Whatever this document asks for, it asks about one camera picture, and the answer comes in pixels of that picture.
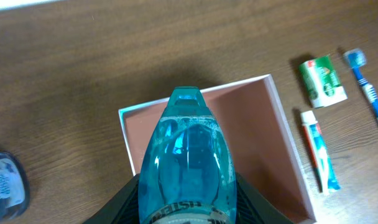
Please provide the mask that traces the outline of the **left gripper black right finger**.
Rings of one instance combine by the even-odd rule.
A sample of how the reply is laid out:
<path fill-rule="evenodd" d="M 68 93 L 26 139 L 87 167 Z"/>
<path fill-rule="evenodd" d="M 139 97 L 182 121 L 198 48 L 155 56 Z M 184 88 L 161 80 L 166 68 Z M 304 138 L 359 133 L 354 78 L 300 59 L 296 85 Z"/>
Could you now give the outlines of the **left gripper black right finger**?
<path fill-rule="evenodd" d="M 236 189 L 236 224 L 293 224 L 239 173 Z"/>

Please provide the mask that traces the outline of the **purple foam pump bottle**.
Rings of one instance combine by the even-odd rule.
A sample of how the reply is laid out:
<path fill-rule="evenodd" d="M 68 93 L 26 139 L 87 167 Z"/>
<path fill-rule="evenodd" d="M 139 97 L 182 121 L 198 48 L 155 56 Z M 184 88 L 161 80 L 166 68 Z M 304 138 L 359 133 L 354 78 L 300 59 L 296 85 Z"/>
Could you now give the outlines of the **purple foam pump bottle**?
<path fill-rule="evenodd" d="M 0 222 L 21 216 L 30 204 L 30 184 L 20 161 L 0 152 Z"/>

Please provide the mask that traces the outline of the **green soap box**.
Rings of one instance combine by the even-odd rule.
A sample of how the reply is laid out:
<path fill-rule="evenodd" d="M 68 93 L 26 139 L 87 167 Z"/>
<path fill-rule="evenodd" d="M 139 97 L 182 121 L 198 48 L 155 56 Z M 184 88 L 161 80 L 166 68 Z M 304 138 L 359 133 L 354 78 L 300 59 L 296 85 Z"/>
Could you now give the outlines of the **green soap box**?
<path fill-rule="evenodd" d="M 303 62 L 299 71 L 313 108 L 324 108 L 348 99 L 329 55 Z"/>

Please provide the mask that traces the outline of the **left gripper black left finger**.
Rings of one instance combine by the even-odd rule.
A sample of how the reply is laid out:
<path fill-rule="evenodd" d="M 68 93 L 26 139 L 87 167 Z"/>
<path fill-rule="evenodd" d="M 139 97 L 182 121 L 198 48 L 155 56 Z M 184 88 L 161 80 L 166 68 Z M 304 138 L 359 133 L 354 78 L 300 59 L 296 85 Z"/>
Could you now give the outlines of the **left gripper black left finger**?
<path fill-rule="evenodd" d="M 135 175 L 112 199 L 83 224 L 139 224 L 138 185 Z"/>

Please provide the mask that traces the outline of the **teal mouthwash bottle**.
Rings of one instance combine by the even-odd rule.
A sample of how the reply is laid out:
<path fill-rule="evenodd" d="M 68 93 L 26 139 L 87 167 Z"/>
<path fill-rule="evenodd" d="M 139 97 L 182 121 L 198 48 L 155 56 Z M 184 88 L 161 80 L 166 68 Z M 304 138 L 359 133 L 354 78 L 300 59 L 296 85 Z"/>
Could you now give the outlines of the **teal mouthwash bottle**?
<path fill-rule="evenodd" d="M 141 167 L 141 223 L 234 223 L 236 173 L 223 132 L 193 86 L 174 89 Z"/>

